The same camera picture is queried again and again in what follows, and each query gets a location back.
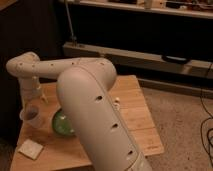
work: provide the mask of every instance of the green bowl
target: green bowl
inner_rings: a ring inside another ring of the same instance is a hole
[[[59,109],[53,116],[52,128],[54,132],[63,136],[73,136],[74,129],[68,121],[66,115],[63,114],[62,109]]]

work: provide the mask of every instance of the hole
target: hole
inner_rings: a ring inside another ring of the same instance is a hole
[[[133,151],[131,150],[130,152],[128,152],[127,155],[129,156],[129,155],[132,155],[132,154],[133,154]]]
[[[100,100],[102,100],[102,99],[103,99],[102,96],[98,96],[98,97],[95,98],[95,101],[100,101]]]
[[[115,123],[114,125],[112,125],[112,127],[111,127],[111,131],[115,131],[115,129],[117,129],[118,128],[118,124],[117,123]]]
[[[131,151],[128,152],[126,159],[129,160],[132,155],[133,155],[133,151],[131,150]]]
[[[116,129],[116,128],[118,128],[118,124],[117,123],[112,125],[112,129]]]

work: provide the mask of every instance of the wall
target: wall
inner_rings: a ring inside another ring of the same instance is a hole
[[[17,79],[5,70],[6,62],[26,51],[41,59],[63,56],[52,0],[19,0],[0,11],[0,138],[16,144],[21,109]]]

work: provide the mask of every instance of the floor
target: floor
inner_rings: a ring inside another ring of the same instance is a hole
[[[200,124],[208,117],[200,98],[143,88],[165,153],[148,157],[153,171],[212,171],[200,138]],[[213,100],[204,100],[213,113]],[[213,127],[213,121],[207,127]],[[13,149],[0,141],[0,171],[8,171]],[[72,171],[92,171],[91,167]]]

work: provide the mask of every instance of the white square coaster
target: white square coaster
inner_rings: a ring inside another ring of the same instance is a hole
[[[35,141],[27,139],[18,149],[18,152],[35,160],[37,159],[38,155],[41,153],[42,149],[43,149],[43,146],[41,144],[38,144]]]

